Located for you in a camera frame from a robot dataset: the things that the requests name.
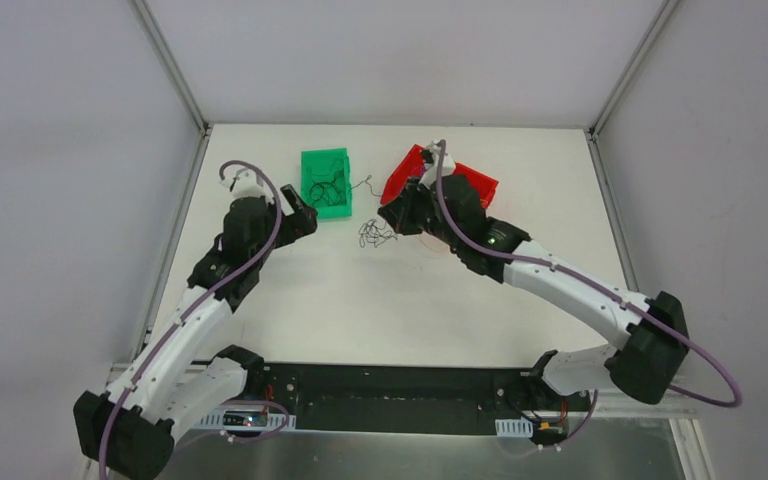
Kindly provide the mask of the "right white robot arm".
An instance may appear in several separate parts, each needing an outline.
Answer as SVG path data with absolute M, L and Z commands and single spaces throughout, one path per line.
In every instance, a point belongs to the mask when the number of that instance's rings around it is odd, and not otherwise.
M 673 335 L 688 333 L 675 296 L 662 291 L 649 298 L 589 279 L 526 231 L 488 215 L 464 176 L 446 176 L 442 186 L 438 194 L 434 185 L 411 179 L 378 214 L 395 233 L 437 238 L 468 270 L 541 297 L 606 341 L 575 352 L 544 353 L 527 384 L 533 405 L 550 410 L 567 395 L 610 385 L 643 404 L 662 400 L 689 352 Z

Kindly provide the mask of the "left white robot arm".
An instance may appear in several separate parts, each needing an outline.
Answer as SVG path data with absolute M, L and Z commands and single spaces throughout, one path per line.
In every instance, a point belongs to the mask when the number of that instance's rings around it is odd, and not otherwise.
M 201 373 L 181 383 L 206 341 L 230 320 L 259 283 L 272 250 L 317 229 L 317 212 L 295 188 L 281 200 L 252 187 L 235 197 L 221 232 L 194 265 L 166 328 L 105 392 L 84 392 L 73 407 L 80 449 L 103 473 L 154 479 L 180 439 L 221 403 L 257 402 L 265 378 L 263 359 L 237 345 L 221 349 Z

